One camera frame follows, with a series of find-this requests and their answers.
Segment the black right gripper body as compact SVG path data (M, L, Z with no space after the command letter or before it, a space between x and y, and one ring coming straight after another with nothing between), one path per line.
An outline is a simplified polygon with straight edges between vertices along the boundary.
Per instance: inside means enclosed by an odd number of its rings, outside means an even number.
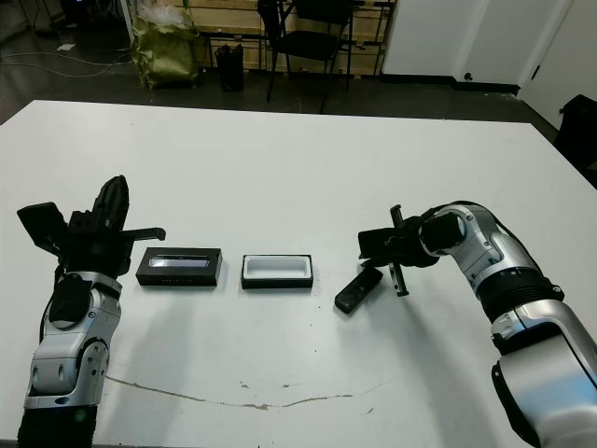
M409 295L409 291L401 267L429 267L437 263L437 258L430 256L423 250L421 241L418 238L414 227L414 225L418 223L417 217L414 219L409 218L408 223L405 224L400 204L397 204L390 209L390 215L393 224L399 233L399 255L391 258L389 270L396 295L398 297L404 297Z

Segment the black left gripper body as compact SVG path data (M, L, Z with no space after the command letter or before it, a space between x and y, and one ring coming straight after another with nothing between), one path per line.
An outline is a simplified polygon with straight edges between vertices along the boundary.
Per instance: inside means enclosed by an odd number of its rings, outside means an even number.
M136 241L164 241L166 237L166 230L159 227L127 231L122 227L121 222L91 211L73 212L61 241L59 264L67 273L124 275L130 269Z

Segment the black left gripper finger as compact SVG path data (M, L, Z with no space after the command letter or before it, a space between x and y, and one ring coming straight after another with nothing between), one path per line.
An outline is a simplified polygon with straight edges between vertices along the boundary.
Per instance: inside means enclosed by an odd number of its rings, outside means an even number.
M118 214L118 177L104 183L94 202L92 213L98 227L110 227Z
M123 228L129 210L129 188L124 175L109 181L106 193L106 226Z

